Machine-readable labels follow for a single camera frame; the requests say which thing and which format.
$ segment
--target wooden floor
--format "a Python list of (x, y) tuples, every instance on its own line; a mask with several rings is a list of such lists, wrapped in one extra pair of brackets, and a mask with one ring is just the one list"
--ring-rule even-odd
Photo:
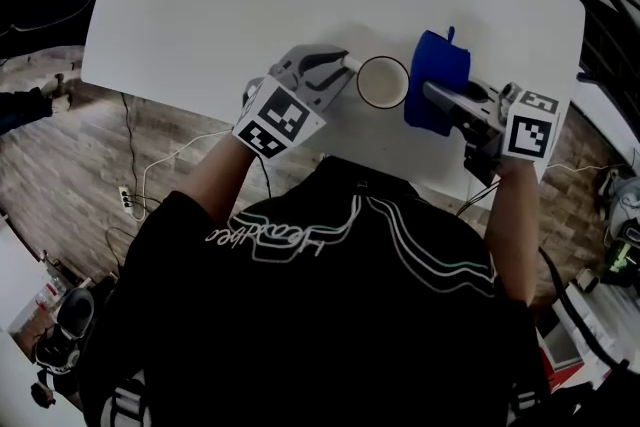
[[(99, 279), (117, 268), (105, 230), (132, 235), (139, 223), (125, 214), (118, 186), (134, 190), (125, 108), (119, 93), (73, 81), (71, 111), (14, 130), (0, 138), (0, 208), (14, 228), (39, 253), (46, 250), (81, 277)], [(194, 137), (230, 127), (222, 122), (127, 97), (139, 188), (142, 172)], [(152, 168), (146, 194), (162, 200), (222, 136), (202, 139), (175, 159)], [(318, 155), (298, 149), (284, 162), (267, 165), (273, 194), (302, 181)], [(242, 188), (236, 209), (267, 196), (256, 163)], [(147, 207), (155, 208), (153, 201)], [(140, 217), (142, 206), (136, 208)], [(110, 230), (109, 239), (122, 258), (130, 237)]]
[[(44, 80), (37, 73), (25, 75), (24, 71), (3, 75), (3, 90), (25, 89)], [(116, 269), (115, 258), (122, 260), (130, 243), (127, 235), (110, 230), (114, 256), (106, 244), (105, 230), (115, 227), (135, 235), (139, 228), (139, 223), (124, 213), (118, 195), (120, 185), (134, 189), (125, 108), (117, 92), (79, 80), (69, 81), (65, 88), (73, 95), (71, 111), (0, 138), (0, 208), (9, 214), (14, 228), (32, 251), (46, 250), (50, 258), (59, 258), (81, 277), (97, 280)], [(152, 162), (196, 136), (229, 128), (220, 121), (140, 98), (127, 96), (127, 102), (140, 186), (143, 170)], [(163, 199), (218, 138), (200, 140), (175, 159), (151, 169), (147, 195)], [(277, 164), (268, 165), (274, 195), (302, 181), (319, 158), (318, 154), (299, 148)], [(588, 122), (570, 109), (553, 162), (576, 168), (605, 166), (617, 159)], [(585, 265), (597, 267), (604, 254), (604, 225), (592, 205), (594, 177), (595, 171), (570, 173), (555, 168), (547, 172), (541, 184), (541, 243), (565, 280)], [(460, 201), (428, 189), (419, 188), (419, 192), (440, 208), (455, 211), (461, 206)], [(236, 209), (266, 196), (264, 176), (256, 163)], [(154, 208), (153, 202), (147, 205)], [(463, 218), (482, 233), (488, 212), (472, 207)], [(542, 260), (540, 277), (537, 298), (548, 302), (554, 291)]]

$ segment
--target sneaker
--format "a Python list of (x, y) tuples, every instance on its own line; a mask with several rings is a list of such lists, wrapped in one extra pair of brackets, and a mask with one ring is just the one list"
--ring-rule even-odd
[(618, 177), (617, 169), (603, 169), (596, 175), (596, 194), (600, 197), (609, 197), (609, 187), (613, 180)]
[(62, 95), (59, 98), (54, 98), (51, 102), (51, 108), (54, 114), (59, 112), (67, 112), (71, 108), (71, 98), (69, 95)]
[(42, 86), (40, 93), (44, 98), (51, 98), (58, 91), (58, 87), (60, 87), (58, 79), (53, 79)]

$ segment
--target white table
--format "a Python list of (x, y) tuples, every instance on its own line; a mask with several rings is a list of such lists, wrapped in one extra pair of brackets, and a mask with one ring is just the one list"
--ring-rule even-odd
[[(577, 0), (98, 0), (82, 78), (234, 123), (247, 81), (296, 44), (333, 43), (359, 59), (387, 54), (408, 67), (424, 30), (454, 25), (474, 75), (549, 94), (564, 118), (583, 24)], [(310, 147), (459, 199), (471, 193), (457, 131), (411, 128), (402, 108), (368, 107), (353, 84), (326, 117)]]

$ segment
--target white object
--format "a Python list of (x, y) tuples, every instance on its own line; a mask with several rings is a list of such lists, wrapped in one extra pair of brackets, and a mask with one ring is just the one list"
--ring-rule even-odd
[(0, 221), (0, 269), (0, 330), (8, 331), (49, 282), (49, 274), (4, 220)]
[(267, 75), (247, 100), (232, 133), (270, 160), (299, 146), (324, 124), (294, 93)]
[(521, 91), (509, 107), (502, 154), (533, 162), (548, 162), (556, 139), (559, 102)]
[(120, 196), (120, 201), (122, 201), (122, 208), (124, 209), (124, 211), (127, 214), (133, 214), (133, 199), (131, 198), (129, 187), (118, 187), (118, 195)]
[(93, 283), (91, 278), (85, 278), (84, 281), (78, 285), (78, 288), (87, 288), (91, 283)]
[(468, 96), (461, 95), (429, 81), (422, 85), (422, 94), (444, 113), (451, 115), (451, 111), (454, 108), (459, 108), (474, 118), (482, 120), (496, 132), (504, 132), (506, 127), (503, 122), (500, 121), (500, 115), (503, 115), (505, 118), (508, 117), (508, 107), (511, 103), (501, 102), (500, 91), (492, 88), (489, 84), (486, 84), (477, 77), (469, 77), (469, 79), (484, 89), (488, 101), (478, 103)]
[[(578, 0), (97, 0), (82, 78), (235, 123), (247, 81), (295, 45), (391, 55), (409, 69), (422, 33), (450, 25), (473, 75), (554, 96), (564, 119), (582, 46)], [(372, 109), (355, 81), (323, 116), (305, 143), (313, 149), (462, 200), (484, 189), (465, 172), (461, 134), (409, 127), (401, 107)]]
[(397, 107), (409, 92), (409, 72), (402, 63), (391, 57), (372, 57), (363, 64), (348, 55), (342, 64), (356, 72), (358, 92), (373, 107)]
[[(604, 350), (616, 361), (628, 360), (629, 368), (638, 372), (640, 370), (640, 306), (638, 295), (633, 288), (625, 289), (600, 284), (591, 293), (583, 294), (575, 285), (569, 283), (566, 292), (574, 308)], [(585, 365), (596, 370), (594, 373), (597, 379), (593, 381), (594, 386), (598, 387), (609, 372), (609, 367), (589, 349), (559, 300), (553, 303), (553, 310), (569, 332)]]
[(206, 139), (208, 137), (220, 136), (222, 134), (226, 134), (227, 132), (231, 132), (231, 129), (222, 130), (220, 132), (215, 132), (213, 134), (203, 134), (203, 135), (199, 135), (198, 137), (194, 137), (193, 139), (191, 139), (191, 141), (189, 141), (184, 146), (181, 146), (180, 148), (178, 148), (171, 155), (168, 155), (168, 156), (166, 156), (166, 157), (164, 157), (164, 158), (162, 158), (160, 160), (157, 160), (153, 164), (149, 164), (144, 169), (144, 172), (142, 173), (142, 217), (136, 217), (133, 213), (130, 214), (131, 217), (133, 217), (136, 221), (141, 222), (141, 221), (144, 221), (145, 217), (147, 216), (147, 195), (146, 195), (146, 190), (147, 190), (147, 173), (149, 172), (149, 169), (151, 169), (154, 166), (157, 166), (158, 164), (162, 164), (163, 162), (166, 162), (167, 160), (172, 159), (178, 153), (180, 153), (182, 150), (188, 148), (189, 146), (191, 146), (196, 141), (199, 141), (200, 139)]
[(576, 283), (582, 292), (588, 294), (600, 283), (600, 278), (585, 267), (576, 276)]
[(56, 405), (44, 409), (29, 389), (36, 382), (34, 366), (9, 333), (0, 332), (0, 422), (6, 427), (85, 427), (82, 412), (56, 394)]

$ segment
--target wall outlet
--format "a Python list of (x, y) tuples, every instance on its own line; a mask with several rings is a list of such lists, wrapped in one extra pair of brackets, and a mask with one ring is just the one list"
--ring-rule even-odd
[(129, 187), (118, 187), (118, 193), (120, 194), (120, 201), (122, 201), (124, 211), (127, 214), (133, 214), (133, 198), (131, 197), (131, 192), (129, 192)]

